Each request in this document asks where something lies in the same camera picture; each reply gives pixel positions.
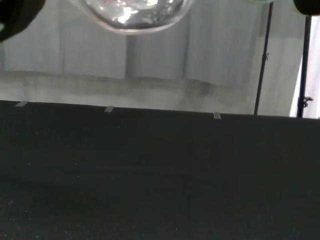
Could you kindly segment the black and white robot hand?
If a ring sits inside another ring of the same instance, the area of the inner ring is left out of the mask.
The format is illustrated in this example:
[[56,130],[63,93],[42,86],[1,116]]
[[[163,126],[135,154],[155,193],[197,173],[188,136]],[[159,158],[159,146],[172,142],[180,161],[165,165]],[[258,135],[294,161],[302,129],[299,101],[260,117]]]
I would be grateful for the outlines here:
[[[2,0],[0,2],[0,41],[24,31],[39,14],[45,5],[44,0]],[[294,0],[295,9],[302,15],[317,16],[320,14],[318,0]]]

